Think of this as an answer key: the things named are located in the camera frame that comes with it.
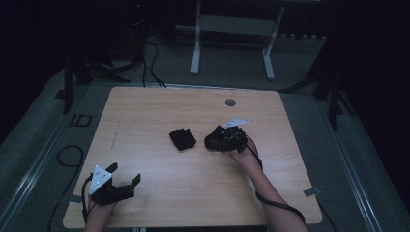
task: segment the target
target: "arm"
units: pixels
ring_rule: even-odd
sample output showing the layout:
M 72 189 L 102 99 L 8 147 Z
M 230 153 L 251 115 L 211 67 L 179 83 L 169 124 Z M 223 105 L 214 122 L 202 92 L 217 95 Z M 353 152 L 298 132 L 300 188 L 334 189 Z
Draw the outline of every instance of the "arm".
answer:
M 112 210 L 114 210 L 116 203 L 110 205 L 96 204 L 91 197 L 88 200 L 88 216 L 85 224 L 85 232 L 102 232 L 108 224 L 111 217 Z
M 256 147 L 250 139 L 248 145 L 253 151 L 256 151 Z M 240 154 L 236 151 L 227 152 L 226 154 L 233 158 L 244 169 L 250 177 L 256 191 L 263 198 L 270 201 L 287 204 L 269 181 L 267 176 L 263 173 L 257 159 L 248 147 L 246 147 Z M 265 213 L 266 219 L 274 231 L 308 231 L 305 224 L 293 212 L 264 203 L 262 203 L 262 209 Z

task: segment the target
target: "forearm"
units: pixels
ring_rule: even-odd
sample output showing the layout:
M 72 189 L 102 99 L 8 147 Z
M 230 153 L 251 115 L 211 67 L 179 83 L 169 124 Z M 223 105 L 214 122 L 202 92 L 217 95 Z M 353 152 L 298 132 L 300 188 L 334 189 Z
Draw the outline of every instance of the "forearm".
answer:
M 94 214 L 87 218 L 85 225 L 85 232 L 102 232 L 106 228 L 110 215 L 108 214 Z
M 260 196 L 269 201 L 276 201 L 287 205 L 286 201 L 280 196 L 261 169 L 249 174 L 255 190 Z M 261 204 L 265 216 L 274 231 L 308 231 L 305 224 L 295 213 L 276 206 Z

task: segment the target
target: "dark background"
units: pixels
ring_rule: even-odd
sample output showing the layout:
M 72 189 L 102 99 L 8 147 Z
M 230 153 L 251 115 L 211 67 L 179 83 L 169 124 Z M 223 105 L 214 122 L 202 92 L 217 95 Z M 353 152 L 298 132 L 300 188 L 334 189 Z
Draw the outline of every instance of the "dark background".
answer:
M 146 7 L 144 12 L 124 9 L 129 3 L 134 8 L 137 1 L 117 1 L 121 3 L 118 8 L 113 8 L 112 2 L 97 1 L 98 6 L 78 0 L 1 2 L 0 141 L 21 119 L 47 81 L 63 68 L 64 59 L 73 47 L 109 64 L 108 50 L 117 45 L 115 39 L 118 39 L 112 35 L 124 35 L 124 28 L 142 17 L 171 40 L 174 25 L 194 24 L 195 1 L 141 2 Z M 341 5 L 324 8 L 287 4 L 279 31 L 284 35 L 296 34 L 297 38 L 328 37 L 315 62 L 316 69 L 327 69 L 340 62 L 341 52 L 346 55 L 340 88 L 347 92 L 398 193 L 410 209 L 407 171 L 410 168 L 407 141 L 410 137 L 410 3 L 405 0 L 347 2 L 360 5 L 358 9 L 343 7 L 346 1 L 326 2 Z M 214 9 L 212 4 L 219 3 L 211 1 L 210 9 Z M 249 9 L 236 10 L 249 13 Z M 271 16 L 257 7 L 252 11 Z M 112 22 L 112 27 L 102 29 L 102 21 Z M 87 83 L 91 79 L 80 81 Z

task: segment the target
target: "metal stand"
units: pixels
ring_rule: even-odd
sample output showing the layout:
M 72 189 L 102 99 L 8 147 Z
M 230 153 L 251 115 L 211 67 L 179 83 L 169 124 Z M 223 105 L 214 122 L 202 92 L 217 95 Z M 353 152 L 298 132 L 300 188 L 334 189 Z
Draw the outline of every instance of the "metal stand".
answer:
M 269 80 L 275 78 L 270 54 L 274 46 L 278 28 L 283 16 L 284 7 L 280 7 L 276 20 L 263 20 L 251 18 L 238 18 L 201 14 L 201 0 L 196 1 L 195 47 L 193 49 L 192 66 L 190 72 L 199 74 L 199 60 L 201 55 L 201 31 L 214 31 L 225 33 L 240 33 L 249 35 L 269 36 L 269 44 L 262 49 L 266 76 Z
M 286 89 L 277 90 L 279 93 L 290 94 L 294 91 L 307 86 L 315 81 L 319 81 L 313 95 L 318 100 L 324 100 L 329 92 L 331 92 L 330 108 L 329 108 L 329 122 L 334 130 L 337 130 L 336 116 L 339 110 L 337 101 L 341 98 L 339 94 L 339 81 L 343 69 L 346 65 L 346 54 L 342 52 L 337 62 L 334 62 L 330 67 L 318 74 L 308 76 L 305 80 L 298 82 Z
M 68 56 L 64 62 L 64 111 L 66 115 L 73 105 L 73 66 L 71 57 Z

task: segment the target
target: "hand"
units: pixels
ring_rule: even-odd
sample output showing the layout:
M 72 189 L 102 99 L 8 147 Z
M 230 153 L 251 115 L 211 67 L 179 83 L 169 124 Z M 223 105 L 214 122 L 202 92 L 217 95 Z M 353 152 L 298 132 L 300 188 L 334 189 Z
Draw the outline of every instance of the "hand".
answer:
M 254 174 L 262 172 L 262 168 L 260 167 L 255 154 L 252 152 L 254 151 L 257 155 L 256 145 L 250 138 L 248 139 L 247 145 L 248 146 L 246 146 L 241 153 L 238 153 L 236 150 L 223 153 L 233 158 L 245 170 L 245 172 L 252 177 Z
M 85 225 L 86 232 L 101 232 L 108 224 L 117 202 L 109 205 L 99 205 L 88 196 L 88 216 Z

